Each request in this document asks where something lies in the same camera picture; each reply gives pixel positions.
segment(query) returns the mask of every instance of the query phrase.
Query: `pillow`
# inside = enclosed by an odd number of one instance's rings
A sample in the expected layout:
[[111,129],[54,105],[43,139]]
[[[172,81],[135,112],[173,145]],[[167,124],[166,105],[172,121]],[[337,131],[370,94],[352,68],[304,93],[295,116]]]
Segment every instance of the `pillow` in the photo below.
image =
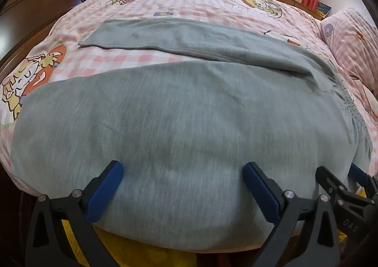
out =
[[378,32],[349,8],[321,21],[323,41],[337,63],[378,96]]

